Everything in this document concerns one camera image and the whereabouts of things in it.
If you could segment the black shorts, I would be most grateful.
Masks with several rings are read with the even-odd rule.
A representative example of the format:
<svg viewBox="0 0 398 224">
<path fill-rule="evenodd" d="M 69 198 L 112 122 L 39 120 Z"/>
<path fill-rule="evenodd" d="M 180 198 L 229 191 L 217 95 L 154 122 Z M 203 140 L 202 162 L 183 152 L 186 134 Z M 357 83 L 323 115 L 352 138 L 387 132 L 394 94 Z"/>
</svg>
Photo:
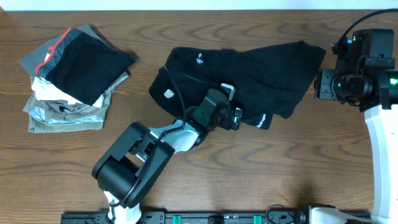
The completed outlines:
<svg viewBox="0 0 398 224">
<path fill-rule="evenodd" d="M 309 89 L 326 51 L 304 41 L 238 52 L 191 47 L 172 49 L 158 71 L 149 94 L 174 117 L 199 105 L 210 88 L 235 87 L 232 107 L 242 121 L 269 129 L 277 114 L 289 118 Z"/>
</svg>

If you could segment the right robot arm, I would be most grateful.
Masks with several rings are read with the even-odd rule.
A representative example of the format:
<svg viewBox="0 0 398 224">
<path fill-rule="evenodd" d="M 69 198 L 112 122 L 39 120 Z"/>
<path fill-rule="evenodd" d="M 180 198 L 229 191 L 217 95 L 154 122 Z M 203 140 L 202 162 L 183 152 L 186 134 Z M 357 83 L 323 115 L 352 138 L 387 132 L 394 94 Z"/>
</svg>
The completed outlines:
<svg viewBox="0 0 398 224">
<path fill-rule="evenodd" d="M 333 46 L 334 69 L 322 69 L 314 81 L 315 98 L 357 106 L 371 140 L 374 203 L 369 218 L 316 206 L 307 223 L 397 223 L 397 70 L 391 29 L 362 29 Z"/>
</svg>

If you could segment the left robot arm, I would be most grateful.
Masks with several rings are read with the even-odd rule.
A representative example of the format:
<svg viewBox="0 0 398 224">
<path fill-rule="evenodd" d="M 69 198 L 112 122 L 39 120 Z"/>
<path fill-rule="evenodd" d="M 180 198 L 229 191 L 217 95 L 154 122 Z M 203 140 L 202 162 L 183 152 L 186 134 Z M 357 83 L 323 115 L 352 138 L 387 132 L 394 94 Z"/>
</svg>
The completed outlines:
<svg viewBox="0 0 398 224">
<path fill-rule="evenodd" d="M 243 111 L 231 106 L 233 87 L 210 88 L 198 106 L 163 128 L 130 124 L 94 165 L 92 176 L 108 199 L 104 223 L 137 223 L 140 202 L 178 152 L 199 146 L 217 127 L 239 129 Z"/>
</svg>

